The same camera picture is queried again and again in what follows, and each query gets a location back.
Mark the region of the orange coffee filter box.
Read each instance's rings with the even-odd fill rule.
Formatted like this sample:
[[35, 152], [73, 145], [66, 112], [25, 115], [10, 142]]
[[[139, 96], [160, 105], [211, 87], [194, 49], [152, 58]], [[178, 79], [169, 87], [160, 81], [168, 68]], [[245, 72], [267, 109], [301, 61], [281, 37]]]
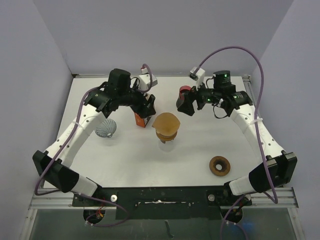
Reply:
[[152, 116], [148, 116], [145, 118], [140, 117], [137, 113], [134, 113], [135, 123], [137, 126], [141, 128], [146, 128]]

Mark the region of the grey swirled glass dripper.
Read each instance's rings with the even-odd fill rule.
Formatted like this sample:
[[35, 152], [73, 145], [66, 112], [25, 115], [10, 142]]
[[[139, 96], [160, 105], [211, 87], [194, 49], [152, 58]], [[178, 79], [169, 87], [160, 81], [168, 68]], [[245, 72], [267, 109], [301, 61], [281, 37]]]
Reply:
[[95, 128], [95, 134], [100, 138], [112, 138], [116, 130], [117, 123], [108, 118]]

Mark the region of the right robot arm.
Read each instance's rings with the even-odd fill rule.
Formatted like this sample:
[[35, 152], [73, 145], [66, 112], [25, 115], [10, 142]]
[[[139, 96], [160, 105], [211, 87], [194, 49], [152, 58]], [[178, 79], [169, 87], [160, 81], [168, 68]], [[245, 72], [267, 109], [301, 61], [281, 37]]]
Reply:
[[212, 88], [206, 87], [205, 71], [201, 68], [194, 67], [189, 77], [195, 81], [195, 86], [179, 94], [177, 110], [192, 116], [196, 110], [194, 102], [197, 103], [197, 110], [206, 104], [223, 109], [226, 116], [237, 124], [253, 151], [262, 158], [261, 163], [246, 176], [225, 183], [223, 200], [233, 205], [241, 195], [263, 193], [289, 183], [298, 162], [297, 156], [286, 152], [272, 137], [263, 119], [257, 115], [256, 104], [245, 91], [238, 91], [231, 82], [230, 71], [214, 72]]

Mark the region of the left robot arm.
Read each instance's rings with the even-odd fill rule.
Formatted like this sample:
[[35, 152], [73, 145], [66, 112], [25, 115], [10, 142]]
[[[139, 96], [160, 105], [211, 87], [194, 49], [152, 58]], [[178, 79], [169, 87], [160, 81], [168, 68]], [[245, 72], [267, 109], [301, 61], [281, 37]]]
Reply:
[[83, 195], [92, 206], [100, 203], [100, 185], [72, 170], [71, 165], [91, 133], [119, 107], [130, 107], [142, 119], [156, 114], [156, 98], [148, 93], [154, 85], [150, 67], [144, 63], [137, 82], [132, 84], [131, 80], [130, 72], [113, 69], [107, 81], [83, 95], [75, 119], [60, 137], [45, 151], [34, 153], [32, 159], [39, 174], [35, 195], [40, 195], [40, 183], [46, 181], [56, 192]]

